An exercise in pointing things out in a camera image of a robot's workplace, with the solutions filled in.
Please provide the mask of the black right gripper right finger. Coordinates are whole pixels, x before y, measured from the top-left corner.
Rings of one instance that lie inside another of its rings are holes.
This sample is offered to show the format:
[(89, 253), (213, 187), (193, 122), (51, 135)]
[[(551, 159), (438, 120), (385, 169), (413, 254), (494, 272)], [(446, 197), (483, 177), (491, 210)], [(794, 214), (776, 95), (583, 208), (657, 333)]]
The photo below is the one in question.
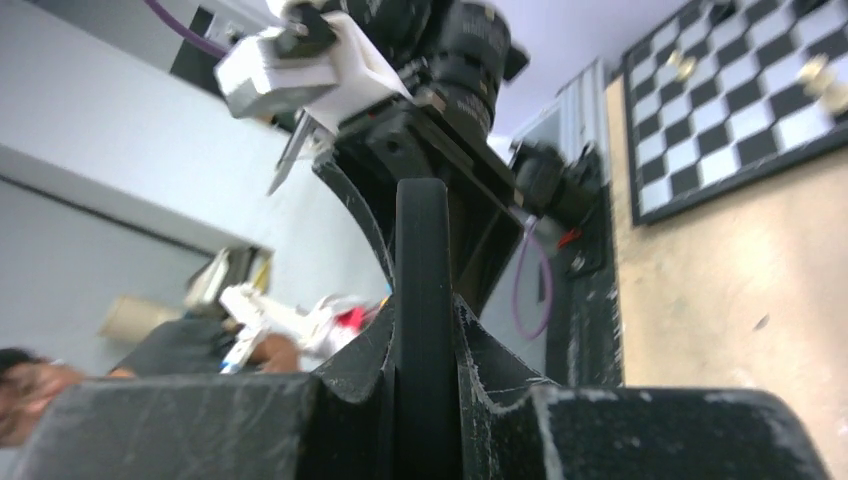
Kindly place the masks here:
[(826, 479), (806, 429), (760, 390), (558, 385), (454, 305), (468, 479)]

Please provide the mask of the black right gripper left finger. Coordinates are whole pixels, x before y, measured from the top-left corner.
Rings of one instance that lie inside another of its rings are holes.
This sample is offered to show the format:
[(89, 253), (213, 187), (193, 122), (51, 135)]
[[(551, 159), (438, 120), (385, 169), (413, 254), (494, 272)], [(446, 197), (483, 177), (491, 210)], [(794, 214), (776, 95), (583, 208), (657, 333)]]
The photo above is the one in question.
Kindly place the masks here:
[(379, 479), (394, 307), (309, 373), (88, 381), (47, 411), (17, 479)]

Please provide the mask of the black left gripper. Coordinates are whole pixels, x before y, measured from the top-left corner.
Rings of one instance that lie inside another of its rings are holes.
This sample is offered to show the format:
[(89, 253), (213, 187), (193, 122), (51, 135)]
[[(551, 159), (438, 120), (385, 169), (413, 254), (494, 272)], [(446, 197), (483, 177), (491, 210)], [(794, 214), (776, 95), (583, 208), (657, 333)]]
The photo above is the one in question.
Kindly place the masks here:
[(511, 213), (514, 176), (466, 122), (432, 105), (385, 101), (346, 121), (312, 171), (363, 232), (389, 288), (394, 286), (395, 198), (406, 178), (447, 188), (454, 288), (480, 312), (523, 235)]

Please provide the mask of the black phone case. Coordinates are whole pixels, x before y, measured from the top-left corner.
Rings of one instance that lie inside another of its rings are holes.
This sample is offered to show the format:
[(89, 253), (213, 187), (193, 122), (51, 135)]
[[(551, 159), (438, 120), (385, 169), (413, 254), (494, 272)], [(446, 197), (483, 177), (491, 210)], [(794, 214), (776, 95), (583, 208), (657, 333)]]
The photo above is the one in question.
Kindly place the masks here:
[(462, 476), (447, 191), (438, 179), (397, 190), (395, 476)]

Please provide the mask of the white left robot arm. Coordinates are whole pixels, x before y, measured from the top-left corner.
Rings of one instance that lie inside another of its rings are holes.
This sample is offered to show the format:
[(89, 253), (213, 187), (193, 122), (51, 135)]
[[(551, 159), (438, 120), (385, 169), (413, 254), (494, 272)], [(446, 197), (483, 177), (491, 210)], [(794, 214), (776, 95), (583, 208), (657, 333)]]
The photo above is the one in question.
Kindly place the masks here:
[(362, 227), (386, 274), (395, 265), (395, 203), (406, 178), (447, 190), (453, 287), (480, 312), (520, 236), (512, 209), (582, 228), (600, 190), (593, 151), (574, 167), (539, 141), (514, 147), (512, 165), (487, 144), (503, 81), (528, 64), (501, 14), (482, 1), (330, 1), (347, 13), (409, 90), (346, 115), (313, 170)]

